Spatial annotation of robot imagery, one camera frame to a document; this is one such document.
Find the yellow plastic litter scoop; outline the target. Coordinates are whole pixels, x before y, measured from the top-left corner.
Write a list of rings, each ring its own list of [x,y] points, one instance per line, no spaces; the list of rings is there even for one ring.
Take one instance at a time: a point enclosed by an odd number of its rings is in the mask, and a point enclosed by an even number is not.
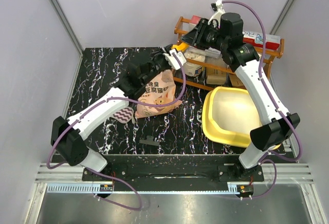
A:
[[[187,43],[181,42],[180,44],[173,44],[171,49],[176,49],[177,51],[185,52],[189,48]]]

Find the pink cat litter bag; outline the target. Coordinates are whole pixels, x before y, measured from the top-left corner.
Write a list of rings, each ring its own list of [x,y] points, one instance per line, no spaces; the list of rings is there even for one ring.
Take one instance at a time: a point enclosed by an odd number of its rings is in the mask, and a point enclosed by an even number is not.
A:
[[[176,84],[171,70],[165,70],[151,80],[145,88],[145,93],[138,99],[139,102],[155,104],[156,107],[137,104],[135,117],[147,118],[172,112],[178,108],[182,101],[178,100],[174,104],[166,107],[159,105],[168,104],[175,100]]]

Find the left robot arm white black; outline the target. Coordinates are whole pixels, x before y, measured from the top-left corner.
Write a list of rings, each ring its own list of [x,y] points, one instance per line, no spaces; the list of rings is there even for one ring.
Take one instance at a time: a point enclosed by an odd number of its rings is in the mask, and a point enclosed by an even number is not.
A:
[[[137,66],[130,64],[114,87],[98,101],[68,119],[62,116],[55,118],[51,131],[52,151],[58,152],[70,166],[89,167],[99,180],[109,179],[112,169],[107,160],[90,149],[85,140],[110,116],[127,108],[130,103],[138,103],[153,78],[165,70],[180,69],[183,63],[177,50],[160,48],[148,62]]]

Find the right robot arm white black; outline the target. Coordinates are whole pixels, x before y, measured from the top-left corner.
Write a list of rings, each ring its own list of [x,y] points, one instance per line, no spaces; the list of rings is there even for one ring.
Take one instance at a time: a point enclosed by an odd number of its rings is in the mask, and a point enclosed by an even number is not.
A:
[[[244,22],[237,13],[225,13],[220,21],[200,19],[180,39],[197,49],[213,48],[222,53],[224,62],[242,81],[258,111],[261,126],[250,132],[251,144],[240,155],[234,176],[240,181],[252,175],[252,168],[274,146],[287,140],[300,123],[279,100],[269,80],[262,76],[263,67],[255,48],[244,43]]]

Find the red 3D toothpaste box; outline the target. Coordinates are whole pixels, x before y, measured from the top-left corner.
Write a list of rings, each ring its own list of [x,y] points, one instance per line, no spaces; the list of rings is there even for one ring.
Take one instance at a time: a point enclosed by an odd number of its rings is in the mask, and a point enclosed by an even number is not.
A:
[[[201,20],[201,17],[193,15],[192,18],[190,19],[190,24],[198,24],[198,22]]]

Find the brown cardboard box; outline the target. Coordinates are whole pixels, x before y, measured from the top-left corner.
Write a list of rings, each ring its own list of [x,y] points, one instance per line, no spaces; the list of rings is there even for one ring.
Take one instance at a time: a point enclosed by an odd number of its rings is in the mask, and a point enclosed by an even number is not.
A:
[[[242,81],[235,75],[235,74],[229,74],[229,79],[231,82],[231,85],[235,88],[242,88],[244,89],[245,86],[242,83]]]

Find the yellow litter box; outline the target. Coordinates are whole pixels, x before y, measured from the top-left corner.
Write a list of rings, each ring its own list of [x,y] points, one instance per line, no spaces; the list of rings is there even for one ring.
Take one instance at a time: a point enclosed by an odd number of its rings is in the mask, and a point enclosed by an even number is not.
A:
[[[250,131],[260,126],[247,90],[219,86],[206,95],[202,130],[212,142],[246,148],[251,143]]]

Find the purple wavy striped sponge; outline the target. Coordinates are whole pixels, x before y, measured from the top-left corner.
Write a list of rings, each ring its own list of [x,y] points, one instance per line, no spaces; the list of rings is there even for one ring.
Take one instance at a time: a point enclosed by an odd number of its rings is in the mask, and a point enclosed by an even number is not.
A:
[[[132,120],[133,116],[134,110],[131,107],[126,107],[111,115],[111,118],[117,120],[122,124],[126,124]]]

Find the grey metal scraper blade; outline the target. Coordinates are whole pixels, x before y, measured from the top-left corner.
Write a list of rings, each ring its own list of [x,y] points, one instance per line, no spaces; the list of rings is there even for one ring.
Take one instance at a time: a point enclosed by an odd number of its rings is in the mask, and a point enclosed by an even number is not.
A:
[[[140,139],[139,143],[144,144],[144,145],[151,145],[151,146],[159,147],[159,142],[155,141],[154,137],[152,137],[152,136],[147,136],[146,139]]]

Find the wooden two-tier shelf rack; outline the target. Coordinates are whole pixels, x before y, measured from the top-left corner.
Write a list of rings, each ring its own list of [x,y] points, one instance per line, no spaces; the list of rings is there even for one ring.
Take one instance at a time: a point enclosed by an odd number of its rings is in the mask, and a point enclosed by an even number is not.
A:
[[[190,28],[192,25],[195,25],[195,24],[190,24],[190,20],[187,18],[183,18],[181,16],[178,19],[178,22],[174,28],[174,33],[178,35],[178,40],[177,40],[178,44],[181,43],[181,41],[180,41],[181,36],[187,34],[187,32],[188,32],[185,29]],[[279,46],[276,50],[272,50],[271,48],[267,48],[267,46],[266,46],[265,52],[266,52],[266,56],[263,61],[263,63],[264,63],[263,69],[264,69],[265,75],[269,79],[273,61],[275,60],[275,58],[280,59],[283,55],[284,39],[280,39]],[[213,90],[217,86],[233,87],[231,85],[231,82],[229,79],[229,74],[235,74],[235,73],[233,73],[232,70],[229,68],[229,66],[226,65],[226,63],[223,61],[223,59],[221,58],[221,54],[220,53],[211,53],[208,51],[202,51],[200,53],[203,53],[206,57],[204,62],[198,62],[198,61],[194,61],[191,59],[186,59],[187,62],[202,65],[202,67],[203,67],[203,71],[201,72],[201,74],[199,76],[197,76],[197,77],[187,76],[186,84],[196,87],[196,88],[208,90],[208,91]],[[226,83],[224,85],[207,84],[206,83],[206,68],[218,69],[218,70],[225,72],[227,74]]]

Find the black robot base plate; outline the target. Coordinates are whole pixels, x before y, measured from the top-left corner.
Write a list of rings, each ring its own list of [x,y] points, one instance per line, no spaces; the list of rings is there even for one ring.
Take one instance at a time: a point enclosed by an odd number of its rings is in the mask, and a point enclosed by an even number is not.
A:
[[[210,162],[188,162],[188,163],[163,163],[163,164],[144,164],[144,163],[112,163],[95,174],[90,170],[85,170],[83,179],[100,179],[106,178],[101,174],[117,177],[125,181],[133,181],[141,178],[155,179],[178,179],[178,178],[196,178],[208,179],[219,182],[263,182],[264,176],[260,168],[257,168],[251,175],[237,178],[229,171],[231,165],[215,164]]]

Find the aluminium frame rail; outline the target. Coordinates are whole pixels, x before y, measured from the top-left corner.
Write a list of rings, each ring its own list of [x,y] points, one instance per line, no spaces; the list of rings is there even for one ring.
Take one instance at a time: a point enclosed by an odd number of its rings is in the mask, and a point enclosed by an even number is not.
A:
[[[276,171],[271,163],[262,165],[262,175],[265,182],[269,183],[274,174],[277,175],[278,184],[313,184],[309,166],[306,163],[277,163]],[[46,164],[41,164],[36,176],[36,182],[81,182],[84,167],[71,167],[68,164],[63,164],[56,169],[48,169]]]

